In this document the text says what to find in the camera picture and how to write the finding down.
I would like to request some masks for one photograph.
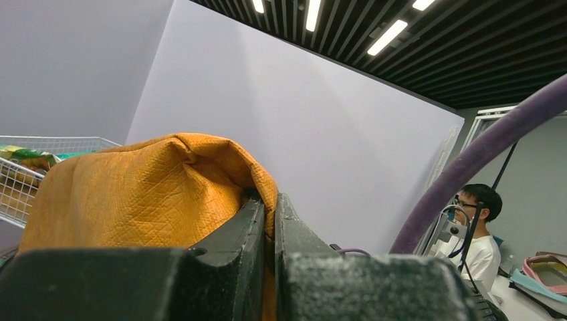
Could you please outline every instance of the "white wire rack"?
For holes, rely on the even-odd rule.
[[[119,146],[100,137],[0,136],[0,144],[52,154],[90,152]],[[0,158],[0,219],[24,228],[43,175]]]

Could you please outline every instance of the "ceiling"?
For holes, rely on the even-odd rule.
[[[313,32],[308,0],[191,1],[455,109],[515,104],[567,73],[567,0],[322,0]]]

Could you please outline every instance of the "fluorescent light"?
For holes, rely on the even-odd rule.
[[[315,25],[317,25],[317,15],[319,15],[319,6],[321,6],[321,0],[309,0],[309,8],[307,9],[307,24],[305,29],[309,31],[315,31]]]
[[[434,1],[435,0],[415,0],[412,7],[414,7],[415,9],[423,11],[423,10],[427,9],[427,7],[429,7],[429,5],[432,4]]]
[[[407,22],[398,20],[394,22],[390,29],[386,30],[382,37],[380,37],[376,42],[370,47],[368,53],[372,56],[378,54],[378,52],[382,51],[388,43],[390,43],[394,38],[400,34],[400,32],[404,31],[407,27]]]
[[[252,3],[254,4],[254,10],[264,13],[264,4],[262,3],[262,0],[252,0]]]

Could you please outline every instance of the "eyeglasses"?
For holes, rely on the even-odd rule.
[[[458,205],[458,206],[460,206],[460,207],[462,207],[462,208],[470,207],[470,208],[472,208],[472,209],[476,209],[476,208],[478,207],[478,205],[467,204],[467,203],[461,201],[460,199],[456,199],[456,200],[455,200],[455,204]]]

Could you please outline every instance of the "white t-shirt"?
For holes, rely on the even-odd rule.
[[[447,243],[440,241],[436,244],[438,247],[435,257],[447,257],[453,251],[458,250],[462,244],[463,240],[455,236],[451,236]],[[461,261],[461,254],[449,260],[457,265]],[[492,235],[473,239],[466,261],[473,279],[482,282],[486,290],[490,291],[500,266],[500,250]],[[470,279],[465,268],[461,272],[461,277],[465,280]]]

